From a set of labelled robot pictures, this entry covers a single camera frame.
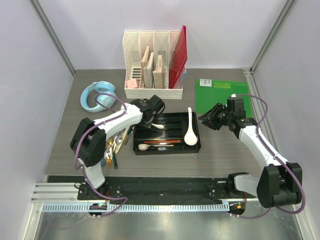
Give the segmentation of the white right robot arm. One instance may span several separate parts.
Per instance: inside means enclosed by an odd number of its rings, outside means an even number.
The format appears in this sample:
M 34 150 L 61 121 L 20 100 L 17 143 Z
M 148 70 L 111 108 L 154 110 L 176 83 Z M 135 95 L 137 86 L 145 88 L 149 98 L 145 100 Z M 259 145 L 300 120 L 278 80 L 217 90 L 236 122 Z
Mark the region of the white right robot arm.
M 298 163 L 290 163 L 263 135 L 260 122 L 247 117 L 243 95 L 232 95 L 226 104 L 217 103 L 198 117 L 201 123 L 212 129 L 228 127 L 249 149 L 262 169 L 260 177 L 246 172 L 231 173 L 226 193 L 233 198 L 248 193 L 258 198 L 264 208 L 280 208 L 302 204 L 305 195 L 302 188 L 303 171 Z

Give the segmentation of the black cutlery tray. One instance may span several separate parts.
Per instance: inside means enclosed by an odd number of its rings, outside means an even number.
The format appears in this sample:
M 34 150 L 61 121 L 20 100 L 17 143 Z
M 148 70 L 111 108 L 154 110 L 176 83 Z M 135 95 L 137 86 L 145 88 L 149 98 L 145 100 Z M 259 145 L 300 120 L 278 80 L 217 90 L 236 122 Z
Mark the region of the black cutlery tray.
M 187 145 L 184 136 L 188 130 L 188 113 L 173 112 L 162 113 L 154 117 L 155 124 L 164 125 L 164 129 L 156 127 L 145 128 L 136 125 L 133 130 L 133 151 L 136 155 L 169 155 L 169 154 L 196 154 L 201 149 L 200 132 L 197 114 L 192 113 L 192 127 L 197 136 L 195 145 Z M 181 140 L 180 143 L 172 143 L 173 147 L 158 147 L 154 151 L 139 151 L 138 145 L 146 141 Z

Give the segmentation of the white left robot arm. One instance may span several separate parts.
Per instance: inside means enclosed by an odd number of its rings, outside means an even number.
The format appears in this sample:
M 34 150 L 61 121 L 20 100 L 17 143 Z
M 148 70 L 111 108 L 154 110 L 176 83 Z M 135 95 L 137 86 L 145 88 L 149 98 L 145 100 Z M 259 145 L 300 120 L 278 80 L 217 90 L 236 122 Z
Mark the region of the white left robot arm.
M 121 104 L 120 110 L 96 120 L 88 117 L 82 119 L 70 142 L 75 168 L 84 171 L 85 181 L 90 185 L 89 194 L 97 200 L 102 199 L 107 192 L 101 167 L 107 141 L 133 125 L 149 129 L 155 115 L 165 109 L 164 101 L 157 95 L 150 99 L 134 99 L 129 103 L 117 100 Z

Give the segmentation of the small white ceramic spoon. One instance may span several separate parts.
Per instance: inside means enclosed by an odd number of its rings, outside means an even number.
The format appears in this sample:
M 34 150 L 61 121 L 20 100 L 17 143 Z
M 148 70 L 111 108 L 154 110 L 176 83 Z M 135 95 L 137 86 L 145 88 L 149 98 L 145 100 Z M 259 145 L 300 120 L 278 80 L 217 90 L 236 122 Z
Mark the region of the small white ceramic spoon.
M 147 151 L 149 148 L 157 148 L 157 144 L 139 144 L 138 149 L 139 151 Z

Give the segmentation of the light blue headphones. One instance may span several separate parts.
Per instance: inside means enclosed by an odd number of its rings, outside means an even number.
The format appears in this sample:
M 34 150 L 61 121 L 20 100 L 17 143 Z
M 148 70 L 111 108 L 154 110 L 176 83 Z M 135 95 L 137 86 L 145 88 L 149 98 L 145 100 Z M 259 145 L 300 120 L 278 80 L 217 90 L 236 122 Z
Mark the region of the light blue headphones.
M 94 107 L 89 107 L 88 97 L 91 92 L 96 92 L 97 103 Z M 93 82 L 91 85 L 87 86 L 80 97 L 80 104 L 82 108 L 89 113 L 98 113 L 103 110 L 110 109 L 116 101 L 116 87 L 107 81 Z

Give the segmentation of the white plastic spoon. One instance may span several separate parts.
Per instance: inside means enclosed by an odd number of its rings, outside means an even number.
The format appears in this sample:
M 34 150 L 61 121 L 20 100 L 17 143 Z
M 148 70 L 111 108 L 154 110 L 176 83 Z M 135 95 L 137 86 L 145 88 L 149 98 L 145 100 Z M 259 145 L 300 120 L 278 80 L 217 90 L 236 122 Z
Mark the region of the white plastic spoon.
M 155 123 L 152 123 L 151 124 L 153 127 L 157 128 L 157 129 L 160 129 L 160 130 L 163 130 L 165 128 L 164 125 L 162 124 L 155 124 Z

